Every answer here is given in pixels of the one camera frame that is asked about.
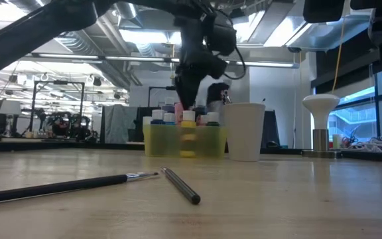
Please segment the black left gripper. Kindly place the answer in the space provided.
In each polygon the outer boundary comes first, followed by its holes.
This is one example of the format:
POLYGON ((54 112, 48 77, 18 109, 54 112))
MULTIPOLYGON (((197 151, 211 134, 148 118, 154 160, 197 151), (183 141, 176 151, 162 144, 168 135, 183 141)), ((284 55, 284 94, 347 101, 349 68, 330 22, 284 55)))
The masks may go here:
POLYGON ((184 109, 196 101, 201 81, 206 76, 220 78, 227 63, 215 56, 203 45, 204 28, 199 20, 175 19, 174 26, 180 28, 180 62, 176 67, 176 92, 184 109))

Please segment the small yellow black-labelled paint bottle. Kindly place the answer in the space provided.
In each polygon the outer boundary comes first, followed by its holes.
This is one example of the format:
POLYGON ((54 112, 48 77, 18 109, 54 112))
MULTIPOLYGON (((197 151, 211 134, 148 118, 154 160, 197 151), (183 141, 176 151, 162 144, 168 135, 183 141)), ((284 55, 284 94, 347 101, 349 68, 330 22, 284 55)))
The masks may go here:
POLYGON ((196 122, 194 111, 183 111, 180 129, 180 156, 195 157, 196 122))

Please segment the large purple paint bottle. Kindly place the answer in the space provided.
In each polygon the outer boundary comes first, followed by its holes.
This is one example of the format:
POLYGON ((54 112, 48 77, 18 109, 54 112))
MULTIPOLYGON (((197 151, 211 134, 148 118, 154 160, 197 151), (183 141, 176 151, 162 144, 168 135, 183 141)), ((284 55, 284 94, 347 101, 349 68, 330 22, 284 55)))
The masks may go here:
POLYGON ((174 98, 166 97, 164 100, 164 105, 161 107, 166 113, 174 113, 175 112, 175 102, 174 98))

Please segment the small green paint bottle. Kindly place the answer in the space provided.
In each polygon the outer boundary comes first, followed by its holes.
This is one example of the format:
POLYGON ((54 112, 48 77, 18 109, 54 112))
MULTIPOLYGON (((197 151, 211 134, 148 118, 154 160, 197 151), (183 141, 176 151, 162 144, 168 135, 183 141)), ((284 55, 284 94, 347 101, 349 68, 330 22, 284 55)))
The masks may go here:
POLYGON ((208 112, 206 115, 206 118, 207 118, 207 122, 206 122, 207 126, 212 126, 212 127, 219 127, 220 126, 219 113, 208 112))

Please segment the person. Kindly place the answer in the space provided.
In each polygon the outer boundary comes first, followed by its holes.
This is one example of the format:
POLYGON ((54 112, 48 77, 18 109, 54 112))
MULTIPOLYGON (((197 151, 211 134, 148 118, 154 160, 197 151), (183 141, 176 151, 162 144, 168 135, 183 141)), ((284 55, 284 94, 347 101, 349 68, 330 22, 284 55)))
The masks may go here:
POLYGON ((221 113, 224 106, 224 96, 229 92, 226 83, 213 83, 208 87, 206 97, 206 108, 208 112, 221 113))

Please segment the yellow translucent plastic bin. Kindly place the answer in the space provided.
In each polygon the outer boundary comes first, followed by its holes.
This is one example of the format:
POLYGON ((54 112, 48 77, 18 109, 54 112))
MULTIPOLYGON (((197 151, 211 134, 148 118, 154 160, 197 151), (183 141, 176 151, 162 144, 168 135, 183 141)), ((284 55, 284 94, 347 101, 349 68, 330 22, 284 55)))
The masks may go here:
POLYGON ((148 157, 221 159, 225 154, 224 127, 146 125, 143 133, 148 157))

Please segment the long suspended light bar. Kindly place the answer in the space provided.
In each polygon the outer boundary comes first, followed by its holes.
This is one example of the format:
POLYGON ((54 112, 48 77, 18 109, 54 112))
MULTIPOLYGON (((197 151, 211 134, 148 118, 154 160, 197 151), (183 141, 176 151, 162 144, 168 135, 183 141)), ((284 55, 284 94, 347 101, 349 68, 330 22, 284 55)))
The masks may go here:
MULTIPOLYGON (((66 60, 85 60, 85 61, 128 61, 128 62, 151 62, 151 63, 179 63, 179 58, 171 57, 144 57, 144 56, 98 56, 98 55, 77 55, 77 54, 50 54, 50 53, 28 53, 25 55, 30 58, 47 59, 66 59, 66 60)), ((225 60, 232 66, 250 66, 267 68, 298 68, 300 64, 293 62, 267 62, 267 61, 240 61, 225 60)))

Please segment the ribbed beige paper cup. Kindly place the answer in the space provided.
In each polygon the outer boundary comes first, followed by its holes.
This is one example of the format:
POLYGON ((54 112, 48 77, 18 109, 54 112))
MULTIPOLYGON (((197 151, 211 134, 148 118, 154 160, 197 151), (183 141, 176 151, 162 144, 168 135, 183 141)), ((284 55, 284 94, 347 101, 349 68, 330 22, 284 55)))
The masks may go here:
POLYGON ((235 103, 225 106, 229 158, 257 162, 260 158, 265 104, 235 103))

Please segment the black trapezoid screen back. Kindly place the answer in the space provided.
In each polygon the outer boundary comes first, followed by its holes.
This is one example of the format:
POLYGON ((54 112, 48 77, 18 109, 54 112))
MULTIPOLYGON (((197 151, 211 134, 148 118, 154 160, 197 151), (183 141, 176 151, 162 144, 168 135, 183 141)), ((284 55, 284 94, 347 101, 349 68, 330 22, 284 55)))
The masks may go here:
POLYGON ((267 147, 279 147, 279 131, 277 125, 277 117, 274 110, 267 110, 265 112, 264 123, 263 123, 263 137, 262 137, 262 148, 267 147))

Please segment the white mushroom lamp, metal base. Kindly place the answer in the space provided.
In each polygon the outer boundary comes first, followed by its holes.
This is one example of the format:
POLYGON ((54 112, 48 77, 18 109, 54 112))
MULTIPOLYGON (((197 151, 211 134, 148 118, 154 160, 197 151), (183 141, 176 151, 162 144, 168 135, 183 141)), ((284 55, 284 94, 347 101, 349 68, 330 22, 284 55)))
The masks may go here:
POLYGON ((303 150, 303 157, 325 159, 336 159, 338 157, 335 151, 330 151, 328 117, 339 102, 340 99, 333 94, 315 94, 302 100, 303 106, 314 118, 312 149, 303 150))

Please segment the black framed window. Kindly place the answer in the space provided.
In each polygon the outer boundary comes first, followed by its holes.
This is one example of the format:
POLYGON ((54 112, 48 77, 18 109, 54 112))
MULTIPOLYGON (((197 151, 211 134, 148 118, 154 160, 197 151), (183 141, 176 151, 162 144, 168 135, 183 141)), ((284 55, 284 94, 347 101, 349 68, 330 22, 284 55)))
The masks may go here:
POLYGON ((364 66, 314 87, 316 94, 334 94, 340 101, 328 116, 330 138, 334 135, 360 142, 382 137, 382 68, 364 66))

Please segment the white shade desk lamp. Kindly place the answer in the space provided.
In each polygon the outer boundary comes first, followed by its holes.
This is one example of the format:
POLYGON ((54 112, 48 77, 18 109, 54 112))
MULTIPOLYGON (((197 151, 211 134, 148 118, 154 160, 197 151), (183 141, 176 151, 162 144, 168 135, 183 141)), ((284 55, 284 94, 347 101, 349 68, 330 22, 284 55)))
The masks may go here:
POLYGON ((11 137, 14 128, 14 118, 21 114, 21 103, 19 101, 3 100, 0 107, 0 114, 6 116, 6 127, 3 137, 11 137))

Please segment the silver round ceiling duct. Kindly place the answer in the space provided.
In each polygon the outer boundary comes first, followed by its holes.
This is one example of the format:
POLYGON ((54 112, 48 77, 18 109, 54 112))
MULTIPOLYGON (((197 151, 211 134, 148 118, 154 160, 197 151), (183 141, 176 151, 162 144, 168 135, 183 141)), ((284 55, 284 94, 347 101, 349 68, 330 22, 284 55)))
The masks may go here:
POLYGON ((136 6, 132 3, 120 1, 115 3, 114 7, 122 19, 134 19, 138 13, 136 6))

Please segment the silver rectangular ceiling duct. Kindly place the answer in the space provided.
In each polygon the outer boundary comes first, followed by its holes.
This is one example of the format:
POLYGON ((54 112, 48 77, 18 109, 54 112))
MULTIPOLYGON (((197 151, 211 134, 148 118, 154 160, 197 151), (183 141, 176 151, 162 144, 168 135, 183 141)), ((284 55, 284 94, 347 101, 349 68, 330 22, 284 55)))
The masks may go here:
POLYGON ((366 30, 371 16, 371 9, 353 10, 350 0, 346 0, 339 21, 307 23, 302 16, 304 0, 293 0, 293 3, 291 10, 263 43, 264 47, 327 51, 366 30))

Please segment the black aluminium table frame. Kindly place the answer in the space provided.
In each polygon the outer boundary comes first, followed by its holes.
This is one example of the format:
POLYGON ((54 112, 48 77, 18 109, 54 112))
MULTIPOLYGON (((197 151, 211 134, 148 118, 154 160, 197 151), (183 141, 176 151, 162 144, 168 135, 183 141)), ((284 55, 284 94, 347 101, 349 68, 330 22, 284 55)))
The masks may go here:
MULTIPOLYGON (((144 151, 144 145, 135 144, 102 144, 102 143, 72 143, 67 141, 39 141, 39 142, 0 142, 0 152, 30 151, 44 149, 114 149, 144 151)), ((342 151, 338 153, 342 158, 358 159, 364 161, 382 162, 382 153, 369 153, 362 151, 342 151)))

